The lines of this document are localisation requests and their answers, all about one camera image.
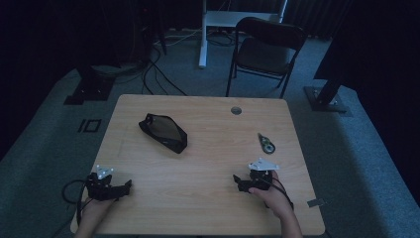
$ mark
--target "gray carpet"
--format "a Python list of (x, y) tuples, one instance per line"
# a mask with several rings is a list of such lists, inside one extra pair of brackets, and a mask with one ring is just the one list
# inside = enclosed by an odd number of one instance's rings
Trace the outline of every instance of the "gray carpet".
[[(233, 48), (209, 45), (207, 67), (200, 69), (199, 46), (199, 41), (170, 46), (157, 65), (188, 95), (224, 96)], [(419, 207), (357, 95), (345, 87), (339, 91), (352, 112), (350, 117), (310, 108), (303, 86), (325, 83), (312, 78), (328, 46), (329, 42), (319, 40), (306, 42), (284, 96), (316, 195), (327, 201), (321, 207), (326, 228), (335, 238), (420, 237)], [(55, 85), (0, 163), (0, 237), (53, 237), (56, 231), (56, 237), (72, 237), (67, 222), (75, 207), (61, 198), (62, 187), (90, 173), (118, 97), (125, 93), (150, 94), (140, 74), (127, 75), (117, 78), (107, 101), (63, 105), (79, 79), (73, 70)], [(151, 69), (147, 86), (154, 94), (165, 94), (157, 81), (168, 94), (180, 94), (161, 75), (155, 77)], [(271, 79), (239, 74), (231, 96), (275, 98), (280, 92), (275, 86), (276, 81)], [(80, 131), (83, 120), (101, 120), (99, 130)], [(77, 185), (67, 194), (76, 199)]]

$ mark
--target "chair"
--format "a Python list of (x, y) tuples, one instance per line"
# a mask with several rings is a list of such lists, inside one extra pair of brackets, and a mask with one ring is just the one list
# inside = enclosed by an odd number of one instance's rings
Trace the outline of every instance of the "chair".
[[(239, 47), (240, 32), (245, 33), (247, 37)], [(280, 93), (280, 98), (282, 98), (294, 62), (306, 41), (307, 35), (296, 26), (246, 17), (237, 24), (235, 38), (236, 44), (232, 56), (226, 96), (229, 96), (233, 72), (235, 72), (234, 77), (237, 77), (237, 71), (243, 71), (279, 79), (277, 88), (280, 88), (284, 82)], [(290, 58), (290, 52), (292, 51), (294, 51), (294, 54)]]

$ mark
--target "black backdrop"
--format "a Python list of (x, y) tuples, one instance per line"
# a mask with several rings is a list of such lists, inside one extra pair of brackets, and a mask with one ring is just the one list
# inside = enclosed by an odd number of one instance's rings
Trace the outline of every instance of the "black backdrop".
[(315, 78), (354, 89), (420, 201), (420, 3), (355, 0)]
[[(55, 6), (74, 27), (90, 64), (111, 64), (141, 58), (142, 44), (132, 48), (133, 22), (147, 24), (153, 16), (143, 6), (158, 0), (3, 0), (0, 1), (0, 160), (19, 137), (54, 84), (75, 68), (74, 50)], [(160, 0), (164, 29), (201, 27), (202, 1)], [(278, 0), (209, 0), (212, 10), (275, 12)], [(312, 36), (329, 39), (337, 32), (351, 0), (289, 0), (284, 21), (298, 24)]]

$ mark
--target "human hand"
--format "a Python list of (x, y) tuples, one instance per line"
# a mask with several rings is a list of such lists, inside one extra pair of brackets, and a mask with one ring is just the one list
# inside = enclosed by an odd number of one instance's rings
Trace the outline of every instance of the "human hand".
[[(275, 171), (272, 172), (272, 178), (272, 184), (281, 188), (285, 193), (285, 189), (278, 180), (278, 174)], [(280, 219), (281, 236), (283, 238), (301, 238), (302, 231), (289, 199), (273, 185), (268, 190), (251, 187), (249, 192), (261, 198), (271, 208), (274, 215)]]
[(82, 210), (81, 221), (74, 237), (92, 237), (114, 201), (115, 199), (99, 201), (90, 197), (86, 198), (86, 205)]
[[(285, 192), (283, 185), (278, 180), (276, 171), (272, 171), (272, 184)], [(276, 217), (281, 218), (290, 215), (290, 213), (293, 213), (293, 208), (291, 207), (288, 198), (273, 185), (268, 190), (251, 187), (249, 192), (261, 198), (265, 204), (271, 208)]]

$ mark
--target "table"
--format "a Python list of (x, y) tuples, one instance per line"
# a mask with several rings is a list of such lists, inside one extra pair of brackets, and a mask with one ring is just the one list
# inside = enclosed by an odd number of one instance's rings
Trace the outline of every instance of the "table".
[(207, 27), (235, 27), (245, 17), (257, 17), (274, 22), (282, 22), (287, 0), (282, 0), (278, 13), (207, 11), (207, 0), (203, 0), (202, 37), (200, 59), (198, 66), (204, 68), (207, 64)]
[[(235, 106), (241, 114), (231, 112)], [(188, 134), (181, 154), (140, 129), (147, 113), (171, 117)], [(258, 133), (275, 144), (272, 155), (263, 152)], [(113, 168), (113, 185), (132, 179), (133, 186), (111, 207), (98, 233), (278, 235), (279, 220), (233, 181), (233, 175), (248, 179), (248, 164), (259, 157), (280, 165), (302, 232), (324, 233), (319, 207), (307, 204), (315, 193), (284, 100), (122, 95), (93, 168)], [(71, 230), (76, 227), (73, 220)]]

